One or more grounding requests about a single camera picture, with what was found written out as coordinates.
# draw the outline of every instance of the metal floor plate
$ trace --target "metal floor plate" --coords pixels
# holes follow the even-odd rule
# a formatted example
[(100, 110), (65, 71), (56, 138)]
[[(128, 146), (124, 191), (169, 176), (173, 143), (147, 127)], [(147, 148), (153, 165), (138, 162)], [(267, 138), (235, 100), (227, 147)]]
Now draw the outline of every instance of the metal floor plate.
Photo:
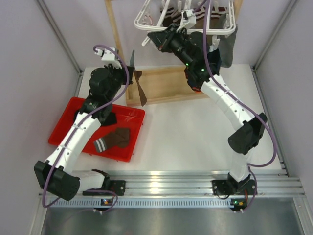
[(63, 224), (79, 211), (81, 209), (49, 209), (41, 235), (304, 234), (290, 198), (258, 198), (243, 214), (234, 214), (230, 209), (210, 208), (118, 208), (103, 215), (85, 211)]

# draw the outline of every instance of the white sock stripe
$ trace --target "white sock stripe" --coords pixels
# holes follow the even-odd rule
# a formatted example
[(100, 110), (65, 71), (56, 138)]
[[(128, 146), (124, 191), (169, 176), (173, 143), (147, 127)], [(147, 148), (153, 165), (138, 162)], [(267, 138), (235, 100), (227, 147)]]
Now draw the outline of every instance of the white sock stripe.
[(98, 139), (98, 141), (100, 142), (103, 151), (106, 150), (105, 145), (104, 145), (104, 143), (103, 143), (103, 140), (100, 138), (100, 139)]
[(100, 152), (102, 152), (103, 150), (101, 149), (100, 143), (98, 142), (98, 140), (96, 140), (96, 141), (94, 141), (94, 142), (96, 142), (96, 144), (97, 144), (97, 146), (98, 146), (98, 150), (99, 150)]

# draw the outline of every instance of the brown sock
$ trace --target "brown sock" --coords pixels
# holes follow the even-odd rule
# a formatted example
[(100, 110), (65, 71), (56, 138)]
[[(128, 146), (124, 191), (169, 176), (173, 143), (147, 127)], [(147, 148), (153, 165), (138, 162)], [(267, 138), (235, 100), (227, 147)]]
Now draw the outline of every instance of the brown sock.
[(123, 139), (118, 146), (126, 148), (129, 145), (131, 130), (129, 128), (117, 128), (115, 133)]
[(96, 151), (101, 153), (109, 148), (112, 148), (119, 143), (123, 142), (124, 138), (120, 135), (117, 135), (114, 132), (110, 132), (102, 138), (99, 138), (93, 142)]

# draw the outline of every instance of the wooden board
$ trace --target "wooden board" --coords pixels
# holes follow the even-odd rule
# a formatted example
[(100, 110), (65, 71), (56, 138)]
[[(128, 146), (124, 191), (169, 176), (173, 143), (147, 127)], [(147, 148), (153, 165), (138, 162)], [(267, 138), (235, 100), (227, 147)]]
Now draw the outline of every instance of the wooden board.
[[(139, 82), (146, 94), (147, 104), (207, 97), (203, 93), (194, 92), (188, 86), (184, 69), (185, 66), (143, 70)], [(138, 88), (135, 82), (129, 86), (128, 91), (127, 105), (140, 105)]]

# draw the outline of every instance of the brown cloth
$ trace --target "brown cloth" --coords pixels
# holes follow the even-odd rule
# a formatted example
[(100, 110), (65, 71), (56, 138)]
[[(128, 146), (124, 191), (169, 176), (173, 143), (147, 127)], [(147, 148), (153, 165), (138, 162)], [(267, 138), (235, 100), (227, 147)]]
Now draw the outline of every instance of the brown cloth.
[(141, 106), (143, 107), (147, 103), (147, 97), (146, 97), (145, 92), (143, 91), (143, 89), (139, 83), (139, 78), (142, 76), (142, 71), (137, 71), (135, 69), (134, 70), (134, 76), (135, 76), (135, 80), (136, 80), (138, 91), (139, 91), (140, 103), (141, 103)]

